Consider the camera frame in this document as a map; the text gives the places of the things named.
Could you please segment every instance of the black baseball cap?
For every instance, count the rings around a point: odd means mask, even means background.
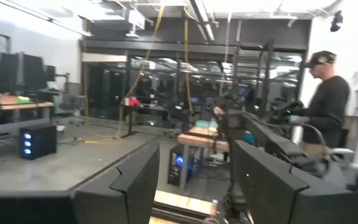
[[[335,63],[336,54],[327,50],[314,53],[309,61],[306,63],[306,68],[313,68],[316,65],[324,63]]]

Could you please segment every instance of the gray glove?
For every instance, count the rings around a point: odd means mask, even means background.
[[[305,116],[297,116],[297,115],[291,115],[288,117],[288,120],[291,125],[305,125],[307,122],[309,122],[309,118]]]

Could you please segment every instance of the white wall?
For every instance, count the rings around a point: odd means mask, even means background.
[[[12,53],[24,52],[42,57],[57,73],[70,73],[71,82],[80,82],[80,34],[0,4],[0,34],[12,40]],[[4,51],[0,37],[0,52]]]
[[[344,11],[344,24],[338,32],[330,32],[331,21],[314,19],[311,27],[309,57],[313,52],[329,50],[337,54],[336,74],[344,77],[350,84],[352,94],[348,102],[347,115],[354,116],[356,98],[354,92],[358,90],[358,83],[352,78],[358,72],[358,16],[352,17]],[[318,84],[321,81],[311,77],[305,71],[300,100],[307,106]],[[293,140],[299,142],[301,129],[295,130]],[[355,162],[358,163],[358,143]]]

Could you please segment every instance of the pc case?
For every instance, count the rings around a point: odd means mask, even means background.
[[[179,144],[173,147],[170,151],[169,162],[168,162],[168,184],[179,186],[181,170],[184,169],[183,162],[183,148],[184,145]],[[193,175],[195,165],[195,151],[190,146],[189,163],[187,167],[187,178],[186,183]]]
[[[46,124],[19,130],[19,156],[34,160],[42,156],[56,153],[56,126]]]

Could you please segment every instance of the gray carpet floor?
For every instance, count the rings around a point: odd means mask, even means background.
[[[135,126],[134,131],[138,133],[121,142],[106,141],[97,145],[73,142],[74,137],[106,139],[106,136],[114,136],[118,130],[115,121],[92,119],[89,123],[88,127],[67,126],[65,132],[59,134],[60,144],[56,154],[28,161],[13,152],[1,152],[0,191],[66,190],[150,141],[160,143],[158,190],[212,201],[222,198],[228,187],[227,171],[215,169],[195,173],[184,192],[179,192],[177,186],[167,184],[169,152],[178,142],[163,136],[163,128]],[[121,135],[126,133],[127,127],[123,126]],[[0,149],[15,151],[14,148],[17,148],[14,139],[0,143]]]

